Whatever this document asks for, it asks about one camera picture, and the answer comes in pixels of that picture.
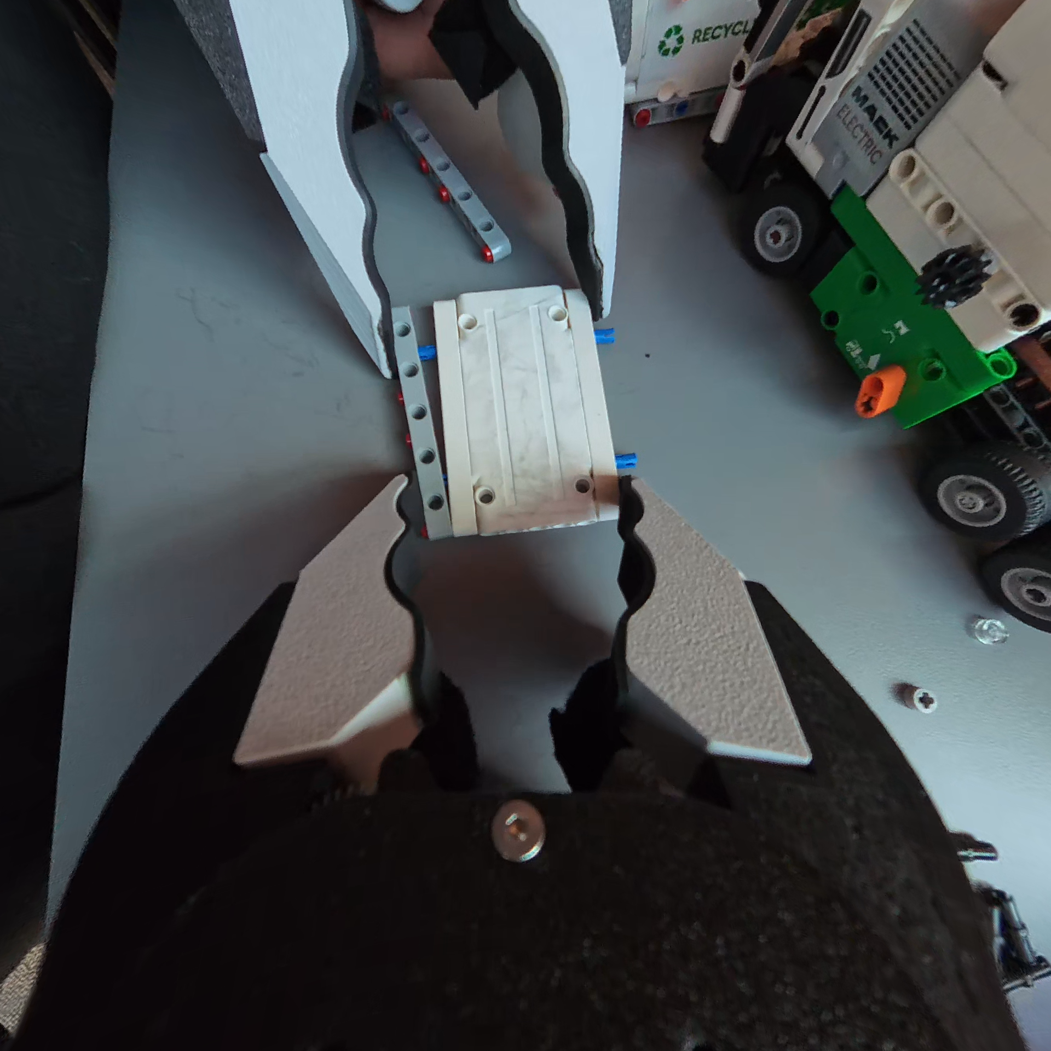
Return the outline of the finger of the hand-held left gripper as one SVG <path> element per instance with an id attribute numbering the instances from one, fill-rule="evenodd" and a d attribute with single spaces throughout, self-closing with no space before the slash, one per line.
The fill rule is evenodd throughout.
<path id="1" fill-rule="evenodd" d="M 501 47 L 523 74 L 540 162 L 593 320 L 611 310 L 618 244 L 625 64 L 605 1 L 501 3 Z"/>
<path id="2" fill-rule="evenodd" d="M 366 65 L 359 14 L 345 1 L 230 3 L 264 131 L 261 161 L 360 346 L 391 378 L 376 208 L 352 141 Z"/>

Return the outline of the white lego panel blue pins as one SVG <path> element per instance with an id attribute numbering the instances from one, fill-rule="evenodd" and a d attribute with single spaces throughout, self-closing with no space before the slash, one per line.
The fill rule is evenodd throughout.
<path id="1" fill-rule="evenodd" d="M 615 521 L 619 472 L 585 294 L 470 292 L 432 310 L 453 536 Z"/>

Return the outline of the grey lego beam red pins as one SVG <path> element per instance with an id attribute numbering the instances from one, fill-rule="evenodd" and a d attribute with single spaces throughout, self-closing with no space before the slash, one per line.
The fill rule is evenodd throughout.
<path id="1" fill-rule="evenodd" d="M 380 114 L 401 136 L 419 171 L 433 184 L 440 203 L 459 220 L 482 260 L 492 265 L 509 257 L 513 247 L 504 230 L 415 108 L 395 98 L 384 103 Z"/>
<path id="2" fill-rule="evenodd" d="M 414 322 L 409 307 L 394 307 L 393 352 L 401 384 L 401 403 L 407 415 L 409 444 L 420 492 L 427 537 L 441 540 L 453 535 L 449 498 L 444 477 L 440 441 L 434 426 L 419 356 Z"/>

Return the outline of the white green lego truck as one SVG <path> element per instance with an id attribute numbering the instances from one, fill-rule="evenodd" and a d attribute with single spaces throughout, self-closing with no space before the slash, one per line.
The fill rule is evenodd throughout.
<path id="1" fill-rule="evenodd" d="M 918 493 L 1049 633 L 1050 4 L 760 2 L 704 144 L 740 250 L 804 286 L 854 412 L 954 447 Z"/>

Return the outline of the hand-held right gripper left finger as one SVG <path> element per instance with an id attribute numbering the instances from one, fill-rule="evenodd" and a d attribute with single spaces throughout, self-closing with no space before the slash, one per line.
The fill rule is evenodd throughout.
<path id="1" fill-rule="evenodd" d="M 242 769 L 380 769 L 423 730 L 436 673 L 391 576 L 406 532 L 394 476 L 298 573 L 233 753 Z"/>

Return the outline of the person's left hand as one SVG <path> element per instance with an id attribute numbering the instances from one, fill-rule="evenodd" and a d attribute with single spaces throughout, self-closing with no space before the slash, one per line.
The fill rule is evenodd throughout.
<path id="1" fill-rule="evenodd" d="M 520 217 L 566 227 L 564 195 L 545 169 L 541 106 L 524 66 L 523 29 L 511 2 L 359 2 L 385 81 L 453 81 L 476 110 L 489 106 L 473 143 L 474 166 Z"/>

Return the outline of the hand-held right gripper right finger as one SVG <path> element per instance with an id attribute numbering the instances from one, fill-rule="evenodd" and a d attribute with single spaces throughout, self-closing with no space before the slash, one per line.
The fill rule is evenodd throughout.
<path id="1" fill-rule="evenodd" d="M 611 648 L 619 730 L 665 766 L 808 766 L 812 751 L 739 571 L 650 485 L 619 480 Z"/>

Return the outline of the white lego container assembly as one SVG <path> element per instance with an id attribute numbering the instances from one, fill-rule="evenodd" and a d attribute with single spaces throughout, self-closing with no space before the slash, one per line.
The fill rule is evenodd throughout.
<path id="1" fill-rule="evenodd" d="M 758 1 L 636 1 L 624 102 L 635 128 L 708 117 L 753 29 Z"/>

